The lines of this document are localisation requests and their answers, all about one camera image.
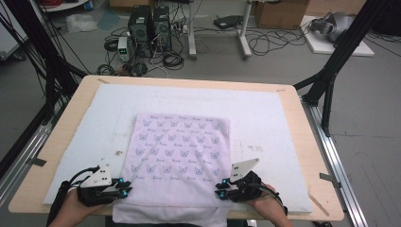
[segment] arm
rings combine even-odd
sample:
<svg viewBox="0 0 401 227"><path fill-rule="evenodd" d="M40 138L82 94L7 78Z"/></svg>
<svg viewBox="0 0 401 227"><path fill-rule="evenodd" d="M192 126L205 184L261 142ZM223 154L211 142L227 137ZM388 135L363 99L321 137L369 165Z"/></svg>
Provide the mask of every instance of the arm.
<svg viewBox="0 0 401 227"><path fill-rule="evenodd" d="M64 204L56 218L49 227L73 227L83 222L94 211L104 207L105 205L97 205L87 207L78 200L77 190L73 189L68 192Z"/></svg>
<svg viewBox="0 0 401 227"><path fill-rule="evenodd" d="M269 189L274 190L270 185L266 185ZM281 205L275 198L269 195L263 195L251 201L245 201L250 205L260 216L273 223L275 227L291 227L292 224L288 220Z"/></svg>

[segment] white paper sheet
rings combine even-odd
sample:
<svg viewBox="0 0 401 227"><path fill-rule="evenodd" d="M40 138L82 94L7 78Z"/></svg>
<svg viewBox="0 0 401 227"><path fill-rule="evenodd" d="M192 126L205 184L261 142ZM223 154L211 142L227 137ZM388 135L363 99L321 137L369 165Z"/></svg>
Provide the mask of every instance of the white paper sheet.
<svg viewBox="0 0 401 227"><path fill-rule="evenodd" d="M60 183L84 168L109 165L112 176L119 177L138 113L228 118L232 162L260 158L254 172L274 185L289 212L312 211L277 94L116 84L103 84L97 90L63 154L44 203L52 203Z"/></svg>

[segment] cloth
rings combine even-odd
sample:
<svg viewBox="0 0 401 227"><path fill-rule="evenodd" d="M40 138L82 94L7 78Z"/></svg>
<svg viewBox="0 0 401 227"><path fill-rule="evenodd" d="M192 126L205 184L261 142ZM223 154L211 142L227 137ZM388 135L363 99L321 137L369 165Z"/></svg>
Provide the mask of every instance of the cloth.
<svg viewBox="0 0 401 227"><path fill-rule="evenodd" d="M121 173L132 191L113 221L226 226L232 203L214 191L231 174L229 139L228 119L139 113Z"/></svg>

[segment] black pole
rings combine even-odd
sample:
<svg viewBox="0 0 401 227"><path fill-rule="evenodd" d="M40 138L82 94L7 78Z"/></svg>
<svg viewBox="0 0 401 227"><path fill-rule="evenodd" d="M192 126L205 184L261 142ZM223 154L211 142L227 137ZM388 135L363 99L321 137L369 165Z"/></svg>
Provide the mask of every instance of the black pole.
<svg viewBox="0 0 401 227"><path fill-rule="evenodd" d="M340 39L324 68L318 74L294 85L295 89L299 90L312 84L307 94L303 95L303 101L311 106L317 106L319 99L325 94L322 127L326 136L330 136L328 127L336 77L390 2L391 0L367 0L354 22Z"/></svg>

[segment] cardboard box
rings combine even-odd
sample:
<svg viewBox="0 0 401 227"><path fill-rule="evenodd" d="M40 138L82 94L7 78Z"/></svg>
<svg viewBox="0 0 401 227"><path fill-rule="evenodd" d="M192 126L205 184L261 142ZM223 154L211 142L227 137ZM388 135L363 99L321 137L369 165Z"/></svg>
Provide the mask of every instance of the cardboard box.
<svg viewBox="0 0 401 227"><path fill-rule="evenodd" d="M305 15L324 16L329 11L357 15L365 2L366 0L310 0Z"/></svg>
<svg viewBox="0 0 401 227"><path fill-rule="evenodd" d="M285 0L279 4L258 3L254 19L258 27L297 29L309 0Z"/></svg>

